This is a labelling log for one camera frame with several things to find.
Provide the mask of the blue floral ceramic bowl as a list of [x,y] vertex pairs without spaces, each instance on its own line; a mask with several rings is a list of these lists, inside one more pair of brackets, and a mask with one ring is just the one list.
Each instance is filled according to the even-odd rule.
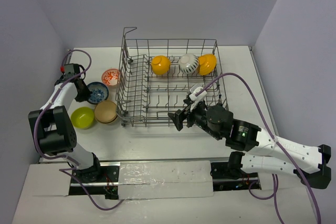
[[105,101],[109,97],[109,89],[102,82],[91,82],[87,85],[89,91],[91,92],[88,102],[90,104],[98,104]]

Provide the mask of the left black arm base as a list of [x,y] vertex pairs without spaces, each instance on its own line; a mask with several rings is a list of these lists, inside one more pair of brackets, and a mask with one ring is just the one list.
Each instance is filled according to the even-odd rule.
[[74,170],[71,172],[92,196],[103,195],[105,199],[118,200],[120,164],[101,163],[97,170]]

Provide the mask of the small orange plastic bowl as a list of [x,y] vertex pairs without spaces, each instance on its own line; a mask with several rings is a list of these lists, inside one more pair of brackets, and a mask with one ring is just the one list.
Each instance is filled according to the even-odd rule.
[[171,62],[168,57],[164,55],[155,56],[151,60],[151,68],[154,74],[163,75],[170,69]]

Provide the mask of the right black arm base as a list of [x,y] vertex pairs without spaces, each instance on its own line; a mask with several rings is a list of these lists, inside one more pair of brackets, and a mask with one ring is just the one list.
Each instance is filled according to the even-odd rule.
[[257,173],[242,171],[241,158],[233,154],[224,160],[210,161],[213,191],[261,189]]

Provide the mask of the large orange plastic bowl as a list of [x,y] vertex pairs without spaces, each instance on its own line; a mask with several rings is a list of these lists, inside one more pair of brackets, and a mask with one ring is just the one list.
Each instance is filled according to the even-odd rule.
[[198,58],[199,69],[198,73],[201,76],[206,76],[210,74],[216,67],[217,60],[214,54],[205,54]]

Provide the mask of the white striped ceramic bowl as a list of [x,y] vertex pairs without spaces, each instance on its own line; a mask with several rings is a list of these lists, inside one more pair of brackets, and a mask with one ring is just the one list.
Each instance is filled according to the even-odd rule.
[[199,61],[194,54],[184,54],[180,57],[178,66],[183,74],[193,74],[199,67]]

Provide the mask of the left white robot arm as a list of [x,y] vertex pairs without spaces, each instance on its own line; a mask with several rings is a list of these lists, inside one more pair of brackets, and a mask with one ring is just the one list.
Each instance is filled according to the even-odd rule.
[[77,143],[76,131],[68,114],[73,100],[87,101],[91,92],[81,75],[82,65],[65,64],[60,67],[61,77],[49,101],[28,115],[36,151],[45,159],[62,158],[73,168],[74,176],[81,182],[96,182],[102,176],[99,159]]

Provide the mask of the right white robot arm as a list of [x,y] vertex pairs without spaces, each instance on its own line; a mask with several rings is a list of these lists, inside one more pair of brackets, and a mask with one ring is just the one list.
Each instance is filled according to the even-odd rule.
[[267,130],[241,120],[222,104],[206,106],[200,102],[169,113],[176,129],[198,126],[216,140],[224,140],[233,150],[228,162],[229,174],[270,173],[296,175],[302,183],[308,182],[312,188],[326,189],[331,181],[331,168],[327,166],[331,158],[331,147],[299,144],[282,137],[272,137]]

